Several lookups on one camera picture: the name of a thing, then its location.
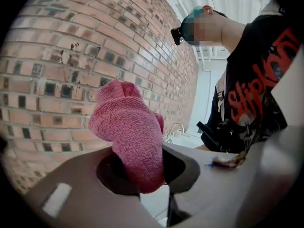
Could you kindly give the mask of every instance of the person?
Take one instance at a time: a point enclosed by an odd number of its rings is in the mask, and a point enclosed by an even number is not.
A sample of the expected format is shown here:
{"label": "person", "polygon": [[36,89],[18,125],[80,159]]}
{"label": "person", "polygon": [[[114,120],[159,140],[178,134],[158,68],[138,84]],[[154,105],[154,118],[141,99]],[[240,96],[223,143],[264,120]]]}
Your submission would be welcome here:
{"label": "person", "polygon": [[233,21],[211,6],[195,8],[171,30],[176,45],[223,46],[230,56],[218,81],[205,124],[224,146],[203,133],[198,149],[240,153],[284,129],[287,124],[271,90],[288,70],[300,47],[285,11],[274,0],[252,23]]}

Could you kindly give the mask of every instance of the black hair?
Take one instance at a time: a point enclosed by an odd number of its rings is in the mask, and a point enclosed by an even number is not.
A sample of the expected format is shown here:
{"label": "black hair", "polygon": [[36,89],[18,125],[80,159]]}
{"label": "black hair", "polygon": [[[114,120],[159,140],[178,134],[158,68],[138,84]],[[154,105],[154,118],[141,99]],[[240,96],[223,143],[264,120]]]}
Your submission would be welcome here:
{"label": "black hair", "polygon": [[[216,10],[213,10],[213,11],[218,13],[221,16],[228,18],[224,13],[218,12]],[[171,30],[172,37],[177,46],[179,46],[183,40],[187,41],[190,45],[193,45],[193,46],[199,45],[199,42],[194,41],[192,38],[193,37],[193,27],[189,28],[189,26],[187,26],[187,29],[186,29],[186,24],[187,24],[186,20],[188,17],[189,17],[189,15],[182,21],[180,27]]]}

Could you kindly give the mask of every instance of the red brick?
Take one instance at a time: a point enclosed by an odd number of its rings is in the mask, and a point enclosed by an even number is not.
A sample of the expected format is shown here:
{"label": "red brick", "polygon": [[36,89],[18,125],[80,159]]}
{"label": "red brick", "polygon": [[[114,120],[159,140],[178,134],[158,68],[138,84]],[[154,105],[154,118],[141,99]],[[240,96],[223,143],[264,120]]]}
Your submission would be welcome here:
{"label": "red brick", "polygon": [[153,85],[152,87],[152,91],[155,92],[155,93],[158,93],[158,94],[164,94],[164,89],[158,85]]}
{"label": "red brick", "polygon": [[143,48],[147,48],[147,47],[151,46],[145,39],[143,39],[142,37],[140,37],[137,34],[134,36],[134,41],[136,41]]}
{"label": "red brick", "polygon": [[86,90],[80,87],[73,87],[72,99],[82,101],[85,98]]}
{"label": "red brick", "polygon": [[79,68],[83,68],[85,70],[91,70],[93,64],[94,64],[94,60],[86,56],[80,56],[80,58],[78,59]]}
{"label": "red brick", "polygon": [[95,107],[94,103],[90,103],[90,104],[71,103],[69,108],[69,113],[91,115],[93,113],[94,107]]}
{"label": "red brick", "polygon": [[9,63],[8,59],[0,58],[0,73],[5,73],[8,63]]}
{"label": "red brick", "polygon": [[5,80],[4,77],[0,77],[0,90],[3,90],[4,88],[8,87],[7,85],[4,87],[4,80]]}
{"label": "red brick", "polygon": [[146,106],[147,106],[147,107],[149,107],[149,106],[150,106],[150,100],[148,100],[148,99],[144,99],[143,101],[144,101],[144,103],[146,104]]}
{"label": "red brick", "polygon": [[8,63],[6,65],[6,73],[8,74],[13,74],[14,73],[14,67],[15,67],[15,64],[16,64],[17,60],[8,60]]}
{"label": "red brick", "polygon": [[17,57],[20,51],[20,44],[5,44],[1,48],[1,56],[3,57]]}
{"label": "red brick", "polygon": [[139,54],[142,55],[145,59],[149,60],[150,62],[152,62],[152,55],[145,49],[140,48],[139,49]]}
{"label": "red brick", "polygon": [[153,83],[156,83],[157,85],[166,88],[167,87],[167,83],[165,83],[163,80],[161,80],[160,78],[156,77],[153,74],[149,75],[149,80]]}
{"label": "red brick", "polygon": [[160,59],[160,54],[158,53],[157,50],[155,50],[155,49],[152,48],[152,47],[147,48],[147,50],[148,50],[153,56],[155,56],[155,58],[156,58],[157,60]]}
{"label": "red brick", "polygon": [[148,41],[151,46],[154,48],[156,47],[156,42],[150,36],[148,36],[148,34],[145,34],[143,38]]}
{"label": "red brick", "polygon": [[110,49],[110,50],[112,50],[112,51],[114,51],[114,52],[116,52],[116,53],[118,53],[122,56],[125,56],[126,53],[127,53],[127,49],[125,47],[121,46],[121,44],[116,43],[116,42],[114,42],[110,39],[107,39],[105,41],[104,47],[107,48],[107,49]]}
{"label": "red brick", "polygon": [[172,92],[172,91],[173,91],[172,86],[171,86],[171,85],[168,85],[167,90],[168,90],[169,92]]}
{"label": "red brick", "polygon": [[18,95],[9,95],[9,106],[10,107],[18,108],[19,107],[18,102],[19,102]]}
{"label": "red brick", "polygon": [[97,92],[98,92],[97,90],[90,90],[90,92],[89,92],[89,101],[94,101],[94,102],[97,101],[96,100],[96,93]]}
{"label": "red brick", "polygon": [[37,43],[42,44],[48,44],[48,45],[54,45],[56,42],[56,39],[59,37],[56,33],[49,32],[40,32]]}
{"label": "red brick", "polygon": [[17,148],[21,149],[21,150],[26,150],[26,151],[31,151],[31,152],[35,152],[36,151],[36,147],[33,143],[33,141],[31,140],[15,140],[15,145]]}
{"label": "red brick", "polygon": [[98,61],[94,67],[94,72],[116,78],[119,75],[119,67]]}
{"label": "red brick", "polygon": [[[54,119],[62,121],[60,123],[54,123]],[[81,118],[80,117],[70,117],[70,116],[50,116],[41,115],[41,127],[51,127],[51,128],[81,128]]]}
{"label": "red brick", "polygon": [[48,162],[52,160],[51,155],[39,152],[27,152],[22,150],[15,150],[17,158],[24,161],[34,161],[34,162]]}
{"label": "red brick", "polygon": [[23,31],[20,29],[11,30],[8,32],[5,42],[15,41],[31,41],[32,36],[35,34],[34,31]]}
{"label": "red brick", "polygon": [[148,27],[146,28],[146,33],[148,33],[149,30],[152,31],[156,35],[156,37],[159,36],[158,30],[152,24],[148,25]]}
{"label": "red brick", "polygon": [[167,98],[167,97],[164,97],[163,101],[164,101],[164,103],[170,103],[171,102],[170,98]]}
{"label": "red brick", "polygon": [[40,46],[26,45],[19,50],[18,57],[20,58],[38,58],[42,48]]}
{"label": "red brick", "polygon": [[156,75],[157,75],[157,77],[161,78],[162,80],[165,80],[166,75],[162,71],[157,70]]}
{"label": "red brick", "polygon": [[151,84],[151,83],[149,83],[149,81],[148,81],[148,80],[143,79],[143,80],[142,80],[142,87],[144,87],[144,88],[146,88],[146,89],[151,89],[152,84]]}
{"label": "red brick", "polygon": [[157,61],[156,67],[157,67],[159,70],[161,70],[165,75],[169,76],[169,73],[170,73],[170,72],[169,72],[169,70],[166,68],[166,66],[165,66],[162,62]]}
{"label": "red brick", "polygon": [[41,112],[67,113],[68,104],[54,98],[41,98],[39,101]]}
{"label": "red brick", "polygon": [[109,26],[114,26],[116,24],[117,20],[112,18],[111,16],[103,13],[103,12],[98,12],[93,15],[93,17]]}
{"label": "red brick", "polygon": [[9,117],[10,122],[12,123],[30,125],[29,114],[25,111],[9,111]]}
{"label": "red brick", "polygon": [[38,162],[27,162],[28,167],[32,171],[45,171],[44,165]]}
{"label": "red brick", "polygon": [[50,130],[46,129],[44,137],[51,141],[69,141],[70,132],[67,130]]}
{"label": "red brick", "polygon": [[90,74],[90,73],[85,73],[85,72],[79,72],[78,77],[77,77],[77,82],[82,85],[99,87],[100,76]]}
{"label": "red brick", "polygon": [[57,67],[54,65],[45,65],[42,76],[47,79],[68,82],[70,73],[71,69],[66,66]]}
{"label": "red brick", "polygon": [[133,30],[131,30],[130,28],[128,28],[127,26],[125,26],[122,23],[118,22],[114,28],[119,30],[120,32],[124,33],[125,35],[127,35],[130,38],[133,38],[135,35],[135,32]]}
{"label": "red brick", "polygon": [[174,81],[175,76],[173,75],[173,73],[170,73],[170,74],[169,74],[169,78],[170,78],[171,80],[173,80],[173,81]]}
{"label": "red brick", "polygon": [[89,128],[89,122],[90,122],[90,118],[86,118],[85,119],[85,128]]}
{"label": "red brick", "polygon": [[97,9],[98,11],[101,11],[103,13],[110,12],[110,8],[96,0],[90,0],[89,4],[90,7]]}
{"label": "red brick", "polygon": [[20,92],[20,93],[29,93],[30,92],[30,81],[18,81],[14,78],[9,79],[9,90]]}
{"label": "red brick", "polygon": [[132,5],[131,5],[131,7],[132,8],[134,8],[137,12],[139,12],[141,15],[145,15],[146,13],[140,8],[140,7],[138,7],[135,3],[133,3]]}
{"label": "red brick", "polygon": [[32,25],[32,21],[34,18],[31,17],[18,17],[15,19],[12,28],[28,28]]}
{"label": "red brick", "polygon": [[41,130],[38,129],[29,129],[30,138],[32,140],[42,140]]}
{"label": "red brick", "polygon": [[89,40],[99,46],[102,45],[105,41],[105,37],[100,33],[85,28],[79,28],[76,35],[81,39]]}
{"label": "red brick", "polygon": [[126,11],[123,14],[126,18],[128,18],[129,20],[131,20],[134,24],[139,25],[140,20],[138,18],[136,18],[133,14],[129,13],[128,11]]}
{"label": "red brick", "polygon": [[58,41],[57,47],[66,48],[77,52],[84,52],[86,44],[77,39],[62,37]]}
{"label": "red brick", "polygon": [[90,130],[73,131],[72,138],[74,141],[88,141],[98,139]]}
{"label": "red brick", "polygon": [[60,165],[59,163],[53,163],[53,162],[44,163],[45,170],[48,172],[55,170],[59,165]]}
{"label": "red brick", "polygon": [[135,84],[136,75],[133,74],[133,73],[130,73],[130,72],[126,72],[126,73],[124,74],[123,79],[124,79],[124,81],[126,81],[126,82],[131,82],[131,83]]}
{"label": "red brick", "polygon": [[10,119],[10,112],[8,111],[8,109],[2,109],[2,119],[6,122],[8,122],[9,120],[10,122],[13,122],[12,119]]}
{"label": "red brick", "polygon": [[71,147],[71,151],[74,152],[79,152],[79,151],[83,151],[84,147],[82,143],[78,143],[78,142],[72,142],[70,143],[70,147]]}
{"label": "red brick", "polygon": [[89,16],[85,16],[83,14],[77,14],[73,18],[73,22],[77,23],[77,24],[81,24],[86,27],[89,27],[91,29],[95,29],[99,24],[95,19],[93,19]]}
{"label": "red brick", "polygon": [[54,28],[55,31],[64,32],[70,35],[75,35],[78,29],[79,29],[78,25],[73,25],[71,23],[62,22],[62,21],[57,22],[57,26]]}
{"label": "red brick", "polygon": [[53,154],[53,161],[63,163],[68,161],[69,159],[74,158],[76,155],[72,152],[66,153],[54,153]]}
{"label": "red brick", "polygon": [[33,25],[33,28],[36,29],[51,29],[53,26],[54,20],[52,18],[37,18],[36,22]]}
{"label": "red brick", "polygon": [[12,126],[14,137],[16,138],[23,138],[23,131],[21,127]]}
{"label": "red brick", "polygon": [[32,111],[37,110],[37,98],[32,95],[26,96],[25,108]]}
{"label": "red brick", "polygon": [[23,61],[22,62],[22,66],[21,66],[21,70],[20,70],[20,74],[21,75],[32,75],[32,70],[34,67],[34,62],[31,61]]}
{"label": "red brick", "polygon": [[143,78],[149,77],[149,71],[138,65],[134,66],[133,73],[135,73]]}
{"label": "red brick", "polygon": [[159,108],[160,103],[157,101],[150,101],[150,108]]}
{"label": "red brick", "polygon": [[97,31],[103,33],[104,35],[111,37],[122,44],[126,45],[127,47],[131,48],[135,52],[138,51],[139,46],[134,41],[130,40],[129,37],[125,36],[123,33],[118,32],[116,29],[108,27],[106,25],[100,25],[97,28]]}
{"label": "red brick", "polygon": [[104,148],[108,148],[110,146],[112,146],[112,142],[108,142],[106,140],[93,140],[93,141],[88,141],[85,144],[85,150],[87,151],[95,151],[95,150],[100,150],[100,149],[104,149]]}

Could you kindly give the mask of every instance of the band t-shirt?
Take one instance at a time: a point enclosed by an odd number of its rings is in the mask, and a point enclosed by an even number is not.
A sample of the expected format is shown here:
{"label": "band t-shirt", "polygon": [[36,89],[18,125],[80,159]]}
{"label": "band t-shirt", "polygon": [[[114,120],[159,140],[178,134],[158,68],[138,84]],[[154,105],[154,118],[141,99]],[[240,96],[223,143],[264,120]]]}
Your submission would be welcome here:
{"label": "band t-shirt", "polygon": [[[264,141],[287,124],[271,90],[284,76],[300,47],[285,16],[261,15],[247,24],[236,49],[227,58],[225,122],[233,143],[218,148],[202,134],[211,151],[238,153]],[[206,126],[217,132],[223,122],[215,89]]]}

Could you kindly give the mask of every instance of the pink cloth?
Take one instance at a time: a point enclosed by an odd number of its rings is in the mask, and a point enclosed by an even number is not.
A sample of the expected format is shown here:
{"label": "pink cloth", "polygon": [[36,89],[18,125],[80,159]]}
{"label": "pink cloth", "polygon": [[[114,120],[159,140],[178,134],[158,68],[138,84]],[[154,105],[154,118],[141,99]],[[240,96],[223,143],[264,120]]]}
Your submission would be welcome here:
{"label": "pink cloth", "polygon": [[96,97],[90,130],[113,142],[113,151],[141,193],[154,192],[164,184],[162,116],[146,106],[133,83],[113,80]]}

